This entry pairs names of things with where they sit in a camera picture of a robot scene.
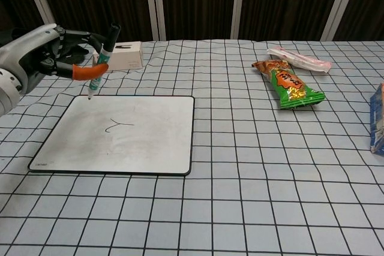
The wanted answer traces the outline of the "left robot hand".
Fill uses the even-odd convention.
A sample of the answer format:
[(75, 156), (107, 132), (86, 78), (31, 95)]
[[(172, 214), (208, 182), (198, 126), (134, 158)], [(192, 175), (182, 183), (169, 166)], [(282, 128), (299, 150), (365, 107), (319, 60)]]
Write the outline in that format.
[(51, 23), (29, 32), (13, 29), (9, 36), (12, 40), (1, 47), (1, 68), (19, 81), (16, 89), (22, 95), (30, 93), (44, 76), (92, 80), (101, 77), (109, 67), (106, 63), (81, 67), (63, 62), (81, 44), (89, 44), (100, 52), (106, 38), (98, 34)]

